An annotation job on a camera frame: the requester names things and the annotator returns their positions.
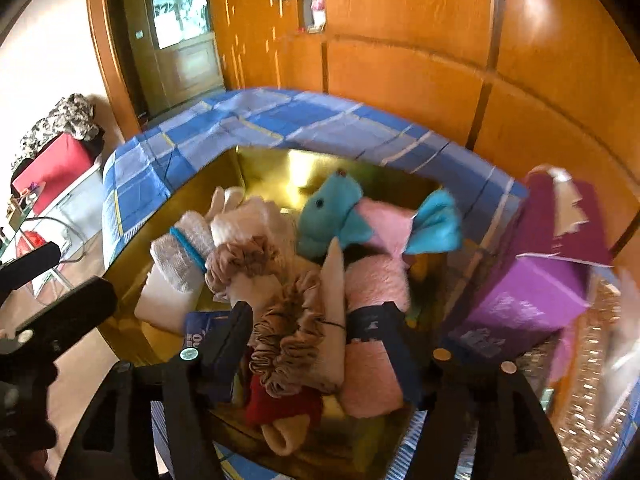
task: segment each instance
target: gold box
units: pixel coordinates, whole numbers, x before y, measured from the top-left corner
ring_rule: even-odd
[[[133,315],[146,275],[152,266],[151,242],[165,234],[187,210],[204,214],[216,186],[243,186],[247,195],[260,195],[281,208],[299,210],[334,171],[344,169],[362,185],[366,196],[416,209],[439,187],[433,180],[332,155],[297,150],[237,147],[227,150],[200,170],[154,213],[124,247],[104,277],[118,296],[116,314],[99,329],[115,354],[136,366],[165,361],[182,347],[182,338],[140,323]],[[446,257],[418,259],[412,269],[412,311],[421,313],[418,326],[432,328],[443,316],[442,271]],[[208,290],[199,310],[228,308],[215,304]],[[220,405],[206,421],[209,436],[248,459],[274,471],[301,479],[382,478],[406,431],[409,406],[384,417],[346,417],[334,397],[324,399],[320,428],[312,431],[301,450],[287,458],[273,454],[259,430],[243,423],[242,409]]]

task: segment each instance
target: wooden cabinet door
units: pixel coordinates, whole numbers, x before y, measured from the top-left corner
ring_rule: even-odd
[[[274,42],[300,26],[298,0],[210,1],[226,86],[279,86]]]
[[[149,113],[223,85],[209,0],[124,0]]]

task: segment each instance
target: purple packaging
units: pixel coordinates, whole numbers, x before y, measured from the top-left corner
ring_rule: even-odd
[[[488,279],[444,323],[487,360],[515,359],[568,326],[590,304],[593,266],[611,265],[593,187],[552,170],[529,174]]]

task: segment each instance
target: screw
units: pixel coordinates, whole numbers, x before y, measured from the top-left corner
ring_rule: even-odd
[[[196,348],[185,348],[180,352],[180,359],[183,361],[193,361],[196,357],[198,357],[198,349]]]
[[[23,330],[18,334],[18,343],[24,345],[29,339],[33,337],[33,330],[28,328],[27,330]]]
[[[500,369],[506,374],[514,374],[518,371],[518,367],[511,361],[504,361],[500,364]]]
[[[131,368],[131,363],[129,361],[120,361],[114,368],[118,373],[126,372]]]
[[[449,352],[449,350],[447,350],[446,348],[436,348],[433,351],[433,357],[437,361],[448,361],[449,359],[451,359],[451,352]]]
[[[20,399],[20,392],[18,391],[18,388],[9,389],[7,393],[4,394],[4,408],[6,410],[10,410],[16,404],[18,404],[18,399]]]

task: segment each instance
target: brown scrunchie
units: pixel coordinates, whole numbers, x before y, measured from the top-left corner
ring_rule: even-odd
[[[287,285],[284,301],[270,307],[255,324],[249,368],[271,397],[299,393],[318,357],[324,337],[320,276],[309,271]]]
[[[275,261],[277,252],[269,245],[266,236],[220,244],[207,256],[205,283],[211,292],[217,294],[226,290],[238,272],[243,272],[248,278],[264,274],[278,275],[280,269]]]

